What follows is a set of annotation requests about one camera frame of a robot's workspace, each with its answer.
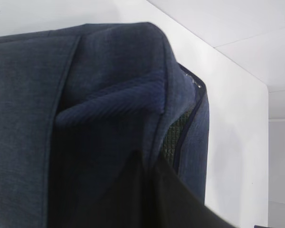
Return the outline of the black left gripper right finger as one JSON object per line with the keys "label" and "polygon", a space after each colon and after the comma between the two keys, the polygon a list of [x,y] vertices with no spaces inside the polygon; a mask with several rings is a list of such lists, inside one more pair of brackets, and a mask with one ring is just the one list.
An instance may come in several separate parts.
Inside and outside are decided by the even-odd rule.
{"label": "black left gripper right finger", "polygon": [[154,165],[154,196],[159,228],[232,228],[201,203],[162,156]]}

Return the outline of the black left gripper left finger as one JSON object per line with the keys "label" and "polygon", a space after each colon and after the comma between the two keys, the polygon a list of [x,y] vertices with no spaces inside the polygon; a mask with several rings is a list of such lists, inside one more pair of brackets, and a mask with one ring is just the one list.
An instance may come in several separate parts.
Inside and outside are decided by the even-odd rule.
{"label": "black left gripper left finger", "polygon": [[140,228],[142,222],[143,163],[140,151],[129,156],[122,173],[120,227]]}

